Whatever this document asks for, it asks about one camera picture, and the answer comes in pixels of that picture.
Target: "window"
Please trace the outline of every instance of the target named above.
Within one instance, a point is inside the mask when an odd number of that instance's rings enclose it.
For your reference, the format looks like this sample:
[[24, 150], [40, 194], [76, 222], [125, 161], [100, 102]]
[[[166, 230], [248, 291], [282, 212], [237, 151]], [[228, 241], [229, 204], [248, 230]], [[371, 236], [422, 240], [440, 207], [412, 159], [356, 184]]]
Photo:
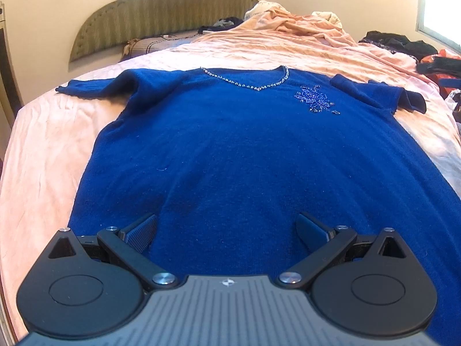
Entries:
[[417, 30], [461, 52], [460, 0], [420, 0]]

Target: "striped headboard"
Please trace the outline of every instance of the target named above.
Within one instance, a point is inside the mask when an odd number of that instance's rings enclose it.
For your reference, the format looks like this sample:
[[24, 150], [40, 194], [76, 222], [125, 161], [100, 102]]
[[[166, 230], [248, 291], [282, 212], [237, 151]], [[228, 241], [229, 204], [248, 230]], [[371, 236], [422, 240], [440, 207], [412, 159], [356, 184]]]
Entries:
[[243, 18], [257, 0], [116, 0], [95, 11], [80, 28], [70, 62], [128, 40], [211, 26]]

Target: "bedspread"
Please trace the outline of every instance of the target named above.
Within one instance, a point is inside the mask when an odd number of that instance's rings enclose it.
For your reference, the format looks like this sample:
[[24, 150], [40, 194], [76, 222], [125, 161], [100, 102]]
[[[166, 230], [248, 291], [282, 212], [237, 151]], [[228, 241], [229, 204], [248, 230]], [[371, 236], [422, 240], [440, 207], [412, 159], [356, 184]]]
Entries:
[[[113, 78], [130, 68], [273, 69], [280, 64], [328, 76], [342, 74], [357, 82], [374, 79], [421, 93], [425, 115], [399, 109], [395, 117], [461, 195], [460, 137], [438, 87], [415, 73], [411, 57], [357, 45], [342, 28], [320, 17], [271, 10], [236, 29], [79, 79]], [[15, 304], [18, 287], [56, 230], [67, 225], [96, 136], [117, 118], [125, 99], [82, 100], [50, 91], [19, 112], [0, 180], [0, 274], [19, 338], [26, 329]]]

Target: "logo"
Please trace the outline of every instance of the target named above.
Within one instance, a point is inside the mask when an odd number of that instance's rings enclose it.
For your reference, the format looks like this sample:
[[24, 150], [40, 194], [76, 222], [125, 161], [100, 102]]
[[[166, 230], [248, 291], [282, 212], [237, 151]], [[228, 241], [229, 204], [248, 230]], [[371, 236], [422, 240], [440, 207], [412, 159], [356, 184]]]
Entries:
[[221, 281], [221, 283], [224, 285], [224, 286], [232, 286], [233, 284], [235, 284], [236, 282], [232, 279], [232, 278], [227, 278], [225, 279], [224, 281]]

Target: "clothing pile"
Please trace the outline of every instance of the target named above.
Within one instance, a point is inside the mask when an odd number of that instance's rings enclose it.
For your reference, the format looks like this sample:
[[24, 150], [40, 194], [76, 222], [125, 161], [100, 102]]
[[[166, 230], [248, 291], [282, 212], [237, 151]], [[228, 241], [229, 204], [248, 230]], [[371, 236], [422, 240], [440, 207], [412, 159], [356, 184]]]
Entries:
[[359, 43], [374, 44], [380, 48], [389, 50], [391, 53], [405, 53], [418, 61], [421, 61], [426, 56], [437, 54], [437, 49], [430, 44], [422, 40], [410, 41], [406, 36], [396, 33], [369, 31]]
[[435, 56], [424, 57], [416, 66], [416, 71], [435, 82], [444, 99], [454, 89], [461, 89], [461, 56], [447, 49], [442, 49]]
[[240, 19], [237, 17], [222, 18], [212, 26], [200, 27], [198, 33], [202, 35], [204, 31], [212, 31], [212, 32], [226, 31], [226, 30], [233, 29], [237, 26], [240, 26], [242, 23], [243, 23], [243, 19]]

